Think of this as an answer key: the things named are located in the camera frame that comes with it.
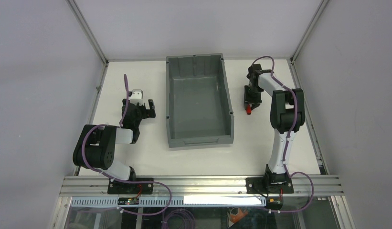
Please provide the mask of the red handled screwdriver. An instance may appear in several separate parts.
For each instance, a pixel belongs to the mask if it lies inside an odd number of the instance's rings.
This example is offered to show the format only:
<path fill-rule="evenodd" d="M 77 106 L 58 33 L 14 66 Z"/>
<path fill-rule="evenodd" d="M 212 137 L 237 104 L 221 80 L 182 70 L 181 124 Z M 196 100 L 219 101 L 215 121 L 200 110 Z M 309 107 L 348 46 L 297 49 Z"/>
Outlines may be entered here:
<path fill-rule="evenodd" d="M 247 113 L 247 115 L 251 115 L 252 114 L 252 108 L 251 108 L 251 105 L 250 104 L 248 104 L 247 106 L 246 106 L 246 113 Z"/>

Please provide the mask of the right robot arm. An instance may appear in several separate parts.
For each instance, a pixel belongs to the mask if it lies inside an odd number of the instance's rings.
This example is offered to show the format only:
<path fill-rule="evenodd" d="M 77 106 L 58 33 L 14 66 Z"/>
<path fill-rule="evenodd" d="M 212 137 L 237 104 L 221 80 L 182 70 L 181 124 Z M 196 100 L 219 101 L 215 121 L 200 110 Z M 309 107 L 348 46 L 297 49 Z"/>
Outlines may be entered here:
<path fill-rule="evenodd" d="M 253 63 L 246 77 L 249 84 L 244 86 L 244 109 L 248 115 L 261 105 L 263 92 L 271 96 L 269 118 L 275 137 L 260 185 L 288 186 L 291 184 L 287 167 L 291 147 L 297 132 L 305 123 L 304 92 L 300 88 L 285 86 L 275 77 L 273 70 L 264 70 L 260 64 Z"/>

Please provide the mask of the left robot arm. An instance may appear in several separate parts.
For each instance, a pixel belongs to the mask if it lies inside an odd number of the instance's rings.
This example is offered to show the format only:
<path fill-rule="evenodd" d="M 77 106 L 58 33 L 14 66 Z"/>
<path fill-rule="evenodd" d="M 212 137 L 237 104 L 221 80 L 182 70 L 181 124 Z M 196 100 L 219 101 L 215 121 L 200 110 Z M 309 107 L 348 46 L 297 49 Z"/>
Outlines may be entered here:
<path fill-rule="evenodd" d="M 134 168 L 115 159 L 115 147 L 138 141 L 141 121 L 156 117 L 154 101 L 149 99 L 148 104 L 146 108 L 144 103 L 123 99 L 121 126 L 85 125 L 73 152 L 74 165 L 99 172 L 112 181 L 136 182 Z"/>

